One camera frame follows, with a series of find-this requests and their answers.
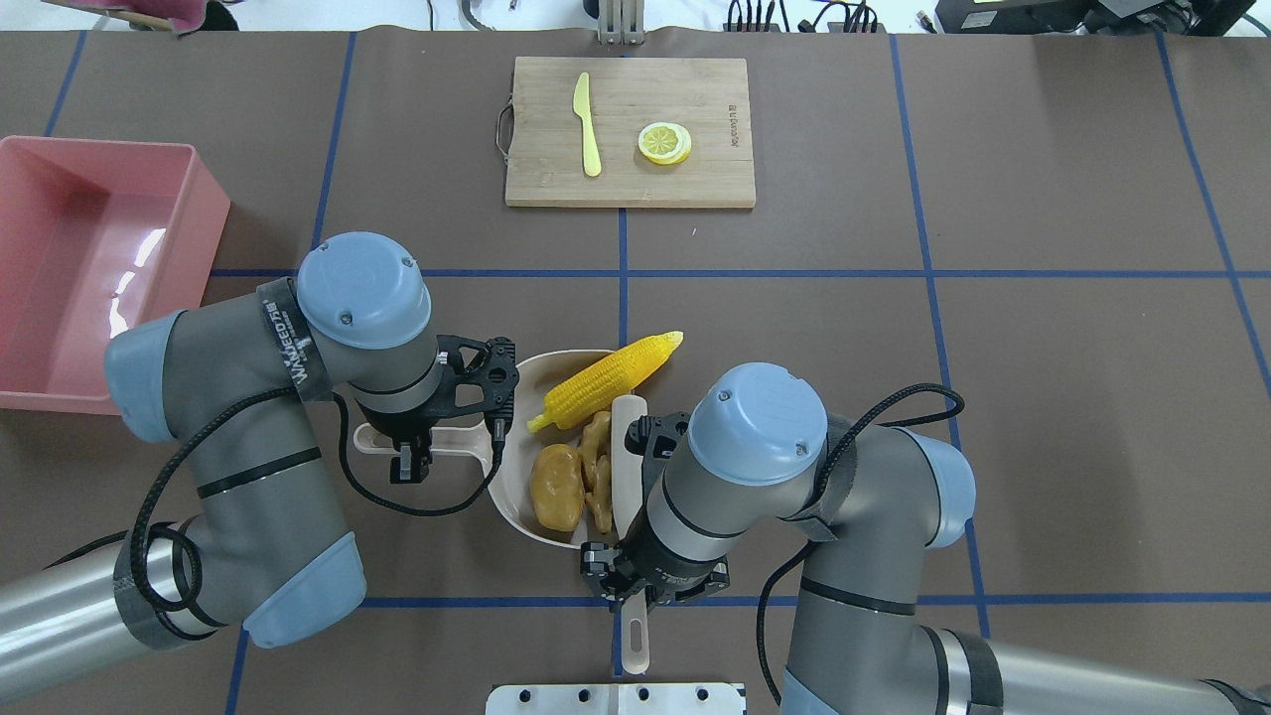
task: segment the blue tape line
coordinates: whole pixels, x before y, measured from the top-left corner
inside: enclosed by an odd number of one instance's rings
[[[477,278],[1221,278],[1227,271],[1059,271],[1030,268],[423,268],[431,277]],[[214,268],[212,277],[294,276],[295,268]],[[1238,271],[1271,278],[1271,271]]]
[[[609,608],[609,602],[590,596],[380,597],[358,608]]]
[[[79,39],[75,41],[75,52],[71,53],[71,63],[66,65],[66,76],[62,77],[62,88],[57,90],[57,100],[53,102],[53,113],[48,116],[48,123],[44,124],[44,136],[53,136],[53,130],[57,128],[57,117],[62,113],[66,93],[71,90],[71,80],[75,79],[75,69],[79,67],[79,58],[84,53],[84,41],[86,39],[88,30],[81,29]]]
[[[627,344],[627,316],[629,312],[628,283],[630,271],[627,264],[627,208],[618,210],[618,345]]]
[[[914,154],[914,136],[909,123],[909,105],[905,103],[905,76],[900,66],[900,46],[896,36],[887,37],[891,43],[891,71],[896,80],[896,105],[900,110],[900,130],[905,140],[905,161],[909,165],[909,189],[914,197],[914,218],[918,225],[918,245],[923,253],[923,269],[927,272],[927,302],[932,311],[932,330],[935,337],[935,357],[941,367],[941,381],[946,387],[952,389],[953,381],[949,377],[948,352],[944,348],[944,324],[941,320],[941,301],[935,291],[935,274],[932,263],[932,246],[927,237],[927,212],[923,208],[923,189],[918,182],[918,159]],[[958,432],[957,419],[949,420],[949,442],[962,451],[962,438]],[[989,608],[984,603],[984,575],[980,571],[980,547],[975,538],[975,523],[969,519],[966,523],[966,550],[971,563],[971,587],[976,597],[976,615],[980,618],[980,636],[991,638],[989,629]]]
[[[281,278],[296,274],[295,268],[212,268],[214,278]]]
[[[1271,603],[1271,592],[1225,593],[1043,593],[986,596],[991,606]]]
[[[919,606],[1069,606],[1069,605],[1143,605],[1143,603],[1271,603],[1271,592],[1149,592],[1149,593],[999,593],[999,594],[929,594],[919,596]],[[774,596],[773,608],[793,608],[797,596]],[[690,603],[672,603],[669,608],[755,608],[758,596],[708,596]],[[592,597],[390,597],[367,598],[360,608],[367,610],[466,610],[466,608],[608,608],[609,602]],[[247,635],[240,648],[247,649]]]
[[[230,693],[225,697],[225,715],[238,711],[238,692],[243,685],[243,667],[247,664],[247,629],[239,629],[239,643],[234,649],[234,671],[230,673]]]
[[[348,75],[353,71],[353,48],[357,46],[357,33],[348,33],[348,48],[344,50],[344,75],[339,80],[339,97],[336,98],[336,119],[330,124],[330,144],[327,146],[327,166],[322,175],[322,193],[318,194],[318,215],[314,216],[314,235],[309,248],[322,243],[322,225],[327,220],[327,196],[330,193],[330,175],[336,171],[336,150],[339,149],[339,126],[344,121],[344,98],[348,95]]]
[[[1191,161],[1192,173],[1196,174],[1196,185],[1200,187],[1200,196],[1205,199],[1205,212],[1209,213],[1209,225],[1214,229],[1214,240],[1218,241],[1218,251],[1223,255],[1223,264],[1227,265],[1227,274],[1232,281],[1232,292],[1235,293],[1235,304],[1240,309],[1240,319],[1244,320],[1244,330],[1249,335],[1249,344],[1253,345],[1253,359],[1262,373],[1262,387],[1266,390],[1267,398],[1271,398],[1271,370],[1267,368],[1266,354],[1262,353],[1262,342],[1258,339],[1258,330],[1253,325],[1253,315],[1249,314],[1249,305],[1244,301],[1240,278],[1235,273],[1235,263],[1232,260],[1227,236],[1223,235],[1223,224],[1218,220],[1218,210],[1214,208],[1214,197],[1209,193],[1205,171],[1201,170],[1200,159],[1196,157],[1196,147],[1192,145],[1191,131],[1187,130],[1183,105],[1178,99],[1178,86],[1174,84],[1174,70],[1169,63],[1169,50],[1166,47],[1166,37],[1159,32],[1157,33],[1157,51],[1160,52],[1160,67],[1166,72],[1166,84],[1169,86],[1169,99],[1174,104],[1174,117],[1178,119],[1178,131],[1183,137],[1183,147],[1187,149],[1187,160]]]

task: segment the pink plastic bin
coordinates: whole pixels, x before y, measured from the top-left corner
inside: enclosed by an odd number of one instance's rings
[[[189,145],[0,140],[0,408],[118,415],[107,343],[198,306],[229,208]]]

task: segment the lemon slice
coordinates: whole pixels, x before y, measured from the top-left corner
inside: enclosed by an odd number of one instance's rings
[[[689,130],[671,122],[653,122],[639,132],[639,152],[655,164],[679,164],[689,157],[693,138]]]

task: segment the electrical cable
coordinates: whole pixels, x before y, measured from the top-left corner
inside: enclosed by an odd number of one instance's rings
[[[343,398],[334,392],[332,394],[332,400],[336,401],[336,408],[339,410],[339,469],[344,472],[344,480],[348,481],[348,486],[353,488],[353,491],[360,494],[364,499],[385,509],[391,509],[409,517],[446,517],[449,514],[463,512],[464,509],[472,507],[482,494],[486,494],[489,484],[494,481],[494,475],[498,474],[500,466],[503,464],[503,446],[506,444],[506,441],[502,438],[502,434],[506,434],[506,432],[500,434],[500,431],[496,429],[496,434],[491,441],[491,451],[493,455],[491,457],[489,474],[486,475],[480,486],[478,486],[477,490],[468,497],[468,499],[444,509],[414,509],[404,504],[398,504],[397,502],[390,502],[362,486],[362,484],[357,481],[357,478],[353,476],[353,470],[348,465],[348,404],[344,403]],[[501,419],[496,420],[497,425],[501,425],[502,423],[503,420]]]
[[[211,437],[217,429],[225,423],[230,422],[231,418],[239,413],[253,408],[262,403],[268,403],[269,400],[277,400],[280,398],[287,398],[289,395],[295,395],[294,387],[283,387],[277,390],[271,390],[268,392],[262,392],[261,395],[254,395],[235,403],[234,405],[225,409],[224,413],[212,419],[211,423],[203,425],[201,431],[193,434],[180,450],[172,456],[172,460],[164,465],[163,470],[159,471],[159,476],[155,478],[153,485],[150,485],[150,491],[146,493],[146,498],[141,503],[141,509],[137,512],[137,519],[132,525],[132,531],[128,533],[128,570],[132,575],[133,585],[141,592],[141,597],[146,599],[146,603],[153,606],[156,611],[164,611],[168,613],[174,613],[177,611],[184,611],[193,606],[194,601],[198,598],[198,593],[203,588],[203,564],[202,559],[198,556],[198,549],[194,542],[189,541],[186,535],[179,532],[161,533],[164,538],[172,540],[178,549],[189,559],[189,591],[180,596],[177,601],[169,601],[154,589],[150,584],[150,574],[146,569],[146,558],[150,551],[150,544],[154,542],[155,531],[150,527],[150,517],[154,514],[155,507],[159,504],[159,498],[163,497],[164,489],[172,480],[172,476],[177,474],[177,467],[186,461],[187,457],[203,443],[205,439]]]
[[[848,432],[845,432],[843,437],[839,438],[839,442],[834,444],[834,448],[830,450],[829,455],[825,458],[825,462],[816,472],[816,479],[813,481],[813,491],[812,491],[812,494],[815,495],[813,499],[817,498],[816,495],[820,495],[822,493],[825,483],[830,478],[830,472],[833,472],[834,469],[838,466],[839,460],[843,457],[843,455],[846,453],[846,451],[850,450],[852,446],[857,442],[857,436],[864,432],[864,429],[869,427],[871,423],[877,420],[880,415],[890,410],[897,403],[901,403],[909,398],[924,392],[933,392],[935,395],[942,395],[946,399],[948,399],[953,404],[953,406],[943,413],[923,415],[919,418],[909,418],[905,420],[895,420],[891,423],[881,423],[881,427],[911,428],[915,425],[929,425],[932,423],[939,423],[943,420],[949,420],[952,418],[956,418],[962,413],[962,410],[966,409],[966,401],[962,400],[962,396],[942,385],[918,384],[891,394],[886,400],[871,408],[868,413],[866,413],[859,420],[857,420],[850,428],[848,428]],[[803,545],[803,549],[801,549],[798,554],[792,556],[789,561],[778,566],[777,570],[773,571],[773,575],[768,577],[768,580],[764,583],[763,591],[759,592],[759,608],[755,611],[755,653],[759,657],[759,668],[760,671],[763,671],[764,683],[768,685],[768,692],[773,693],[773,700],[777,701],[777,705],[782,704],[782,693],[777,688],[775,681],[773,681],[771,671],[768,668],[768,649],[764,645],[764,616],[768,613],[768,599],[771,597],[773,588],[777,587],[777,582],[782,580],[782,578],[785,577],[785,574],[788,574],[791,570],[793,570],[794,566],[802,564],[808,558],[808,555],[812,554],[812,550],[816,549],[816,546],[817,545],[813,542],[807,542],[806,545]]]
[[[825,0],[825,6],[816,14],[816,19],[807,25],[811,29],[805,29],[803,32],[816,32],[816,28],[821,24],[821,18],[830,11],[830,8],[835,6],[841,6],[844,9],[843,32],[853,32],[858,24],[860,27],[860,32],[864,32],[866,24],[869,23],[873,24],[873,29],[869,32],[878,32],[878,13],[876,13],[873,8],[867,6],[866,3],[844,3],[843,0]]]
[[[755,650],[759,654],[759,669],[764,672],[764,682],[768,683],[768,692],[773,693],[773,700],[777,701],[777,705],[782,704],[782,693],[777,690],[777,682],[773,681],[773,672],[768,668],[768,648],[764,646],[764,621],[768,615],[768,599],[773,596],[777,582],[785,578],[785,574],[791,573],[794,566],[802,564],[812,554],[813,549],[816,549],[815,542],[810,541],[805,544],[803,549],[798,550],[798,554],[778,566],[773,571],[773,575],[768,577],[763,591],[759,592],[759,608],[755,610]]]
[[[843,8],[843,24],[846,25],[848,22],[852,20],[852,8],[855,5],[852,5],[850,3],[838,3],[835,0],[829,0],[825,4],[825,8],[821,8],[821,11],[816,14],[816,19],[812,20],[812,32],[816,32],[816,27],[821,24],[821,18],[824,18],[825,14],[830,11],[830,8]]]
[[[860,0],[860,5],[857,6],[857,11],[852,13],[852,19],[843,25],[843,32],[855,32],[857,24],[862,22],[862,17],[866,14],[864,0]],[[860,25],[860,32],[864,32],[864,25]]]
[[[1265,36],[1267,36],[1267,37],[1271,37],[1271,27],[1267,27],[1267,25],[1262,24],[1262,20],[1260,20],[1260,19],[1257,19],[1257,18],[1254,18],[1253,15],[1249,15],[1249,14],[1244,14],[1244,15],[1242,15],[1242,17],[1243,17],[1243,18],[1244,18],[1244,19],[1246,19],[1246,20],[1247,20],[1247,22],[1248,22],[1248,23],[1249,23],[1251,25],[1253,25],[1253,27],[1258,28],[1260,30],[1262,30],[1262,34],[1265,34]]]
[[[107,546],[107,545],[111,545],[111,544],[114,544],[114,542],[118,542],[118,541],[123,541],[123,537],[126,537],[126,536],[128,536],[128,532],[114,532],[111,536],[105,536],[105,537],[102,537],[99,540],[90,541],[90,542],[85,544],[84,546],[76,549],[75,551],[67,554],[66,556],[62,556],[57,561],[53,561],[48,566],[44,566],[44,569],[52,569],[53,566],[61,566],[62,564],[65,564],[67,561],[74,561],[74,560],[79,559],[80,556],[88,556],[89,554],[97,551],[98,549],[102,549],[103,546]]]
[[[477,15],[473,14],[473,0],[459,0],[459,9],[464,13],[464,19],[468,20],[468,24],[473,25],[474,28],[482,32],[494,30],[494,28],[478,20]]]

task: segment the corn cob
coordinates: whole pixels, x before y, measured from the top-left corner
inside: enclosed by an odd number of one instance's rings
[[[614,400],[636,390],[636,386],[661,368],[683,340],[683,331],[671,330],[642,337],[605,354],[547,394],[543,399],[543,414],[530,420],[530,433],[549,424],[568,431],[596,413],[608,410]]]

